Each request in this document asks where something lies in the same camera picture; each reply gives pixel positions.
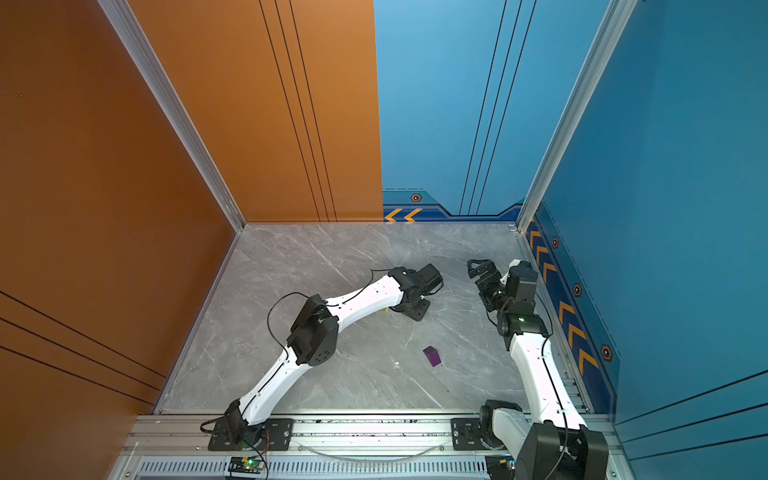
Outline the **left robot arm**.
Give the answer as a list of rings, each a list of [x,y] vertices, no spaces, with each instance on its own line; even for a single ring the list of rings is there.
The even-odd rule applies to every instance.
[[[223,418],[233,439],[237,441],[248,427],[263,424],[302,375],[329,360],[343,330],[384,309],[420,321],[430,306],[428,297],[442,285],[441,274],[428,264],[419,270],[392,268],[339,297],[307,297],[273,366],[225,411]]]

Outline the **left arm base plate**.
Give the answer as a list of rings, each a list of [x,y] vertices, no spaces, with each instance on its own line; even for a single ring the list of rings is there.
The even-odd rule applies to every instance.
[[[287,451],[290,446],[294,428],[292,418],[269,418],[258,426],[247,426],[235,440],[226,420],[218,417],[204,422],[201,431],[208,435],[209,451],[244,451],[256,448],[264,452]]]

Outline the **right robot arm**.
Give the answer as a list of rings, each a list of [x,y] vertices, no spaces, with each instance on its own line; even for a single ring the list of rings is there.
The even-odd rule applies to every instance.
[[[535,313],[538,272],[515,260],[503,274],[487,259],[467,262],[497,333],[522,378],[530,415],[505,401],[488,400],[480,410],[483,440],[505,448],[515,479],[603,479],[609,461],[604,435],[590,429],[576,410],[555,363],[553,328]]]

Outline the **purple house-shaped block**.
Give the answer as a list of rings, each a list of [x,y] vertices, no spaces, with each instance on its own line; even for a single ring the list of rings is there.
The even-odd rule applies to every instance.
[[[436,367],[442,363],[438,350],[433,346],[427,346],[423,349],[423,353],[432,367]]]

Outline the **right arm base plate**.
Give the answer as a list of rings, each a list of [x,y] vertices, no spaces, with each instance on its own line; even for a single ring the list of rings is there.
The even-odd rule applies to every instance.
[[[501,450],[518,452],[526,439],[531,423],[525,418],[513,417],[505,423],[503,434],[512,440],[513,448],[495,436],[490,427],[482,427],[478,418],[459,417],[450,420],[451,440],[455,451]]]

